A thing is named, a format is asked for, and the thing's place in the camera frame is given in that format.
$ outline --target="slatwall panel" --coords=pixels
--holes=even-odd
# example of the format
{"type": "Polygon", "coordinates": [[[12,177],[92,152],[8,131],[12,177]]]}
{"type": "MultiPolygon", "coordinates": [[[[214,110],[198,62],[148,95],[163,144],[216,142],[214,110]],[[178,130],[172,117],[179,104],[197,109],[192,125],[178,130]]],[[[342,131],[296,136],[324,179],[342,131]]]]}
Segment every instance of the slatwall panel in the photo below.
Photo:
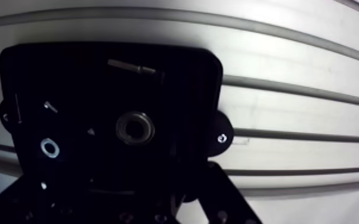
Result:
{"type": "MultiPolygon", "coordinates": [[[[245,19],[242,23],[250,23],[252,28],[223,27],[218,20],[225,17],[215,17],[217,21],[209,21],[208,25],[192,22],[201,21],[203,14],[170,21],[136,19],[137,16],[130,13],[128,18],[109,15],[110,18],[33,19],[0,26],[0,52],[18,43],[55,41],[195,46],[212,51],[221,60],[227,76],[290,83],[359,97],[359,12],[335,1],[0,0],[1,5],[0,16],[59,8],[153,7],[242,18],[245,19]],[[262,23],[280,28],[270,33],[272,27],[267,28],[262,23]],[[289,35],[289,30],[282,27],[297,32],[289,35]]],[[[15,21],[17,17],[9,18],[11,20],[6,21],[15,21]]],[[[223,86],[219,109],[236,128],[359,136],[359,105],[223,86]]],[[[1,123],[0,144],[13,146],[1,123]]],[[[17,162],[14,154],[6,152],[0,152],[0,159],[17,162]]],[[[359,143],[236,137],[227,152],[212,160],[227,169],[239,188],[295,188],[359,182],[359,143]]],[[[356,195],[353,198],[340,196],[340,200],[345,200],[345,205],[354,203],[359,198],[356,195]]],[[[276,203],[272,199],[261,202],[248,198],[248,201],[262,215],[264,223],[292,223],[294,219],[295,223],[301,223],[298,217],[287,219],[288,213],[283,209],[278,213],[270,211],[270,206],[279,206],[281,200],[276,203]]],[[[292,201],[289,207],[303,218],[306,211],[295,211],[299,203],[292,201]]],[[[316,211],[320,207],[324,208],[323,203],[315,207],[316,211]]],[[[321,220],[325,218],[318,217],[316,221],[324,223],[321,220]]],[[[345,223],[359,223],[359,220],[350,219],[345,223]]]]}
{"type": "MultiPolygon", "coordinates": [[[[359,61],[258,33],[172,21],[123,19],[45,21],[0,27],[0,51],[17,43],[45,41],[142,41],[199,46],[218,56],[225,74],[275,80],[359,97],[359,75],[356,75],[359,74],[359,61]]],[[[359,136],[359,106],[356,105],[223,86],[219,109],[229,116],[235,127],[359,136]]],[[[0,144],[12,145],[1,124],[0,144]]],[[[321,144],[333,148],[331,143],[321,144]]],[[[314,145],[300,149],[301,153],[311,150],[315,150],[314,145]]],[[[285,154],[285,157],[293,157],[293,154],[285,154]]],[[[343,160],[336,154],[331,158],[328,155],[319,158],[343,160]]],[[[287,169],[287,166],[283,163],[282,167],[276,168],[287,169]]],[[[344,167],[354,166],[357,164],[349,161],[344,167]]],[[[333,166],[316,165],[318,169],[330,167],[333,166]]],[[[269,169],[264,166],[248,168],[269,169]]]]}
{"type": "Polygon", "coordinates": [[[286,27],[359,50],[359,12],[327,0],[0,0],[0,16],[71,7],[153,7],[227,15],[286,27]]]}

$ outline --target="screw head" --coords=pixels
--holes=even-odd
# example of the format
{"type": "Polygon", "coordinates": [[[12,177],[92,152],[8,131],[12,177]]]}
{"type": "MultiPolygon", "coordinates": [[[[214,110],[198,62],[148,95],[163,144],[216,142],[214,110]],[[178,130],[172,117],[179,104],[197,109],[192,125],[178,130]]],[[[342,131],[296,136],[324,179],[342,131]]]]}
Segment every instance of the screw head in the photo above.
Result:
{"type": "Polygon", "coordinates": [[[227,141],[227,136],[225,134],[221,134],[217,137],[217,141],[219,143],[225,143],[227,141]]]}

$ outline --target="white wall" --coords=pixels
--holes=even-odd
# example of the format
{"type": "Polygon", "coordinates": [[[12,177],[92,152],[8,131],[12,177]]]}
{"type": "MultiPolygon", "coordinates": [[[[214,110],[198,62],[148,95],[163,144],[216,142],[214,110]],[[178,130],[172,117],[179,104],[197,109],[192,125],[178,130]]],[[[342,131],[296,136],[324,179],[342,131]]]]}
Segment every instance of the white wall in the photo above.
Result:
{"type": "MultiPolygon", "coordinates": [[[[293,29],[359,51],[359,12],[325,0],[0,0],[0,16],[69,7],[155,7],[225,15],[293,29]]],[[[124,41],[196,46],[212,51],[221,60],[225,75],[291,83],[359,97],[359,61],[351,57],[240,29],[139,19],[129,14],[128,17],[68,18],[0,26],[0,52],[18,43],[50,41],[124,41]]],[[[351,104],[223,86],[219,109],[227,114],[235,127],[359,136],[359,106],[351,104]]],[[[1,124],[0,144],[13,145],[1,124]]],[[[234,170],[359,168],[359,144],[236,138],[226,153],[213,160],[225,169],[234,170]]],[[[359,182],[359,173],[244,176],[232,177],[232,180],[243,188],[318,186],[359,182]]],[[[297,200],[248,200],[266,223],[296,223],[302,218],[308,218],[312,223],[341,223],[335,220],[359,223],[359,210],[355,213],[348,210],[359,207],[359,190],[297,200]],[[312,209],[320,212],[325,204],[329,204],[326,208],[333,211],[328,219],[323,214],[316,216],[316,213],[308,212],[312,209]],[[276,213],[269,212],[274,207],[277,208],[276,213]]]]}

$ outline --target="hole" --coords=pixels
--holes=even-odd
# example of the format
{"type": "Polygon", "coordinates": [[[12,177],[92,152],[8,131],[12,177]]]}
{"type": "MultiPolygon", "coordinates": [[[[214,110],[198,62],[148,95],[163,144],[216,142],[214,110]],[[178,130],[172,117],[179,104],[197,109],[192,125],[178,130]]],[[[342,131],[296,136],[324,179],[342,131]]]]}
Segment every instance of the hole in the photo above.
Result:
{"type": "Polygon", "coordinates": [[[50,154],[54,154],[54,153],[55,153],[55,148],[54,148],[54,146],[53,146],[52,144],[50,144],[50,143],[46,143],[46,144],[45,144],[45,149],[46,149],[46,151],[47,151],[48,153],[50,153],[50,154]]]}
{"type": "Polygon", "coordinates": [[[45,183],[45,182],[42,182],[42,183],[41,183],[41,187],[42,187],[43,190],[46,190],[46,188],[47,188],[46,183],[45,183]]]}
{"type": "Polygon", "coordinates": [[[141,138],[144,135],[142,124],[133,120],[126,124],[125,132],[133,138],[141,138]]]}

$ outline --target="bolt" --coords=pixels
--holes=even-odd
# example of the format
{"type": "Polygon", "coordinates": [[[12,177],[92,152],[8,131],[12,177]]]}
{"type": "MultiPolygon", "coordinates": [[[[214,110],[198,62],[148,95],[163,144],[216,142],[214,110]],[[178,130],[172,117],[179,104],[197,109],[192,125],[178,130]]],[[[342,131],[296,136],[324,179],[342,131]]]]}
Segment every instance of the bolt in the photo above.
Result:
{"type": "Polygon", "coordinates": [[[93,130],[93,128],[90,128],[90,129],[88,130],[88,134],[90,134],[90,135],[95,135],[95,130],[93,130]]]}
{"type": "Polygon", "coordinates": [[[134,216],[130,213],[124,212],[120,214],[119,219],[120,221],[129,224],[134,219],[134,216]]]}
{"type": "Polygon", "coordinates": [[[221,223],[224,224],[228,219],[228,214],[225,211],[219,211],[217,217],[220,219],[221,223]]]}
{"type": "Polygon", "coordinates": [[[221,134],[221,135],[219,135],[219,136],[217,137],[217,141],[218,141],[219,143],[225,143],[225,142],[227,141],[227,136],[224,135],[224,134],[221,134]]]}
{"type": "Polygon", "coordinates": [[[157,214],[154,216],[154,219],[156,222],[163,224],[167,221],[167,216],[165,216],[163,214],[157,214]]]}
{"type": "Polygon", "coordinates": [[[46,109],[52,110],[52,111],[55,112],[56,114],[58,113],[58,110],[57,110],[55,107],[53,107],[53,105],[51,105],[51,104],[49,103],[49,101],[46,101],[46,102],[43,104],[43,106],[44,106],[46,109]]]}

